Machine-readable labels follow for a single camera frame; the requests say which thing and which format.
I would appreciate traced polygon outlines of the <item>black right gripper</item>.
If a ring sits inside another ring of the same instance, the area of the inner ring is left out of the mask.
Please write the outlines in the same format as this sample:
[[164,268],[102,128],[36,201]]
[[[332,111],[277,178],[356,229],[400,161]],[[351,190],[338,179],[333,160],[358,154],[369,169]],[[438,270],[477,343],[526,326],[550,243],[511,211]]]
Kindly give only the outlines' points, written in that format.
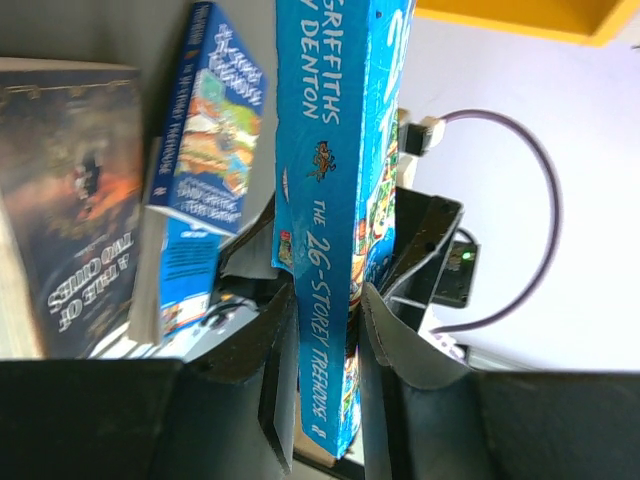
[[[390,272],[380,295],[403,323],[419,325],[432,302],[463,214],[462,204],[399,187],[396,190],[396,240]],[[275,200],[270,199],[253,223],[227,244],[219,260],[219,289],[266,305],[292,276],[275,270],[269,274],[234,275],[231,264],[248,264],[251,255],[271,260]]]

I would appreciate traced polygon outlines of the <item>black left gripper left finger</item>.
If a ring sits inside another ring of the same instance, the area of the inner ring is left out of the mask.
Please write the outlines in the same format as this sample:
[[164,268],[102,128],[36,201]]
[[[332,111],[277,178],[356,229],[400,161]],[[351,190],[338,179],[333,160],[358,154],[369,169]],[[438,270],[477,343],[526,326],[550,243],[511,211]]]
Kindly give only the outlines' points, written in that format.
[[292,467],[298,334],[284,285],[190,361],[1,365],[5,479],[281,479]]

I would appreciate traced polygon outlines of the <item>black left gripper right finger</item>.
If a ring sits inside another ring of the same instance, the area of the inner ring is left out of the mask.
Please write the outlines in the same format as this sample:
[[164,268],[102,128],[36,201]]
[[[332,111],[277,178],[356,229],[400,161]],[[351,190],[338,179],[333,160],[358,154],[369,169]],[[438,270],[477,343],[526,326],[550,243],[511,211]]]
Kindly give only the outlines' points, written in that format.
[[638,477],[636,375],[473,370],[371,285],[359,318],[367,478]]

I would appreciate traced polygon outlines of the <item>blue 26-storey book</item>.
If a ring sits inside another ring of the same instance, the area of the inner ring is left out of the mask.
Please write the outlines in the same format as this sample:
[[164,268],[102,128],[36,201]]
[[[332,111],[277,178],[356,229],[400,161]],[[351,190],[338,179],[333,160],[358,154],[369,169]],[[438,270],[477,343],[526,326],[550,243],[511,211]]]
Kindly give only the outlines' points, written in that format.
[[360,426],[356,312],[395,241],[411,1],[280,1],[272,263],[298,307],[301,424],[341,457]]

